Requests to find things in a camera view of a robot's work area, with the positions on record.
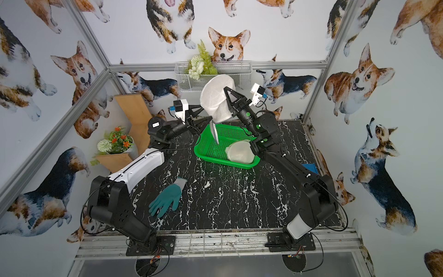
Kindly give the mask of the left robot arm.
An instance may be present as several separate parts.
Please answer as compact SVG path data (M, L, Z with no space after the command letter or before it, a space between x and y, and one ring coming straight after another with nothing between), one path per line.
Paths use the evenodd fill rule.
M201 134L211 117L197 119L203 112L200 105L185 106L177 101L171 107L174 121L152 117L148 121L148 148L133 162L108 177L98 176L91 183L91 193L85 203L86 215L108 225L133 242L147 246L156 244L156 232L145 225L130 210L130 193L151 171L165 162L165 151L171 150L173 139L185 132Z

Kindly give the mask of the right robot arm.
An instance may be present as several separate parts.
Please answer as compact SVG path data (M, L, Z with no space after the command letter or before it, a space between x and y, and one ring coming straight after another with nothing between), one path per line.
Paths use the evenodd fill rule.
M300 192L297 215L284 228L286 234L298 241L338 211L333 180L328 175L320 176L308 170L289 155L283 143L275 137L279 124L272 112L264 111L258 116L249 106L250 99L228 87L223 91L231 115L255 137L250 142L252 152L279 170Z

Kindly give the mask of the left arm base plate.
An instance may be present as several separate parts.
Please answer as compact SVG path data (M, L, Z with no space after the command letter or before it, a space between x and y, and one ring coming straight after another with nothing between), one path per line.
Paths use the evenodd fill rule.
M172 255L176 244L176 236L152 236L147 242L130 239L126 256Z

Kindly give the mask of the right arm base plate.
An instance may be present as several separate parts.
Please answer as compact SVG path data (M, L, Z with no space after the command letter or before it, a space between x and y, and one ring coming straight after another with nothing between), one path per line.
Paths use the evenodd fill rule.
M296 252L299 250L313 251L316 250L315 241L311 234L305 234L300 239L294 239L285 232L268 233L265 247L270 252Z

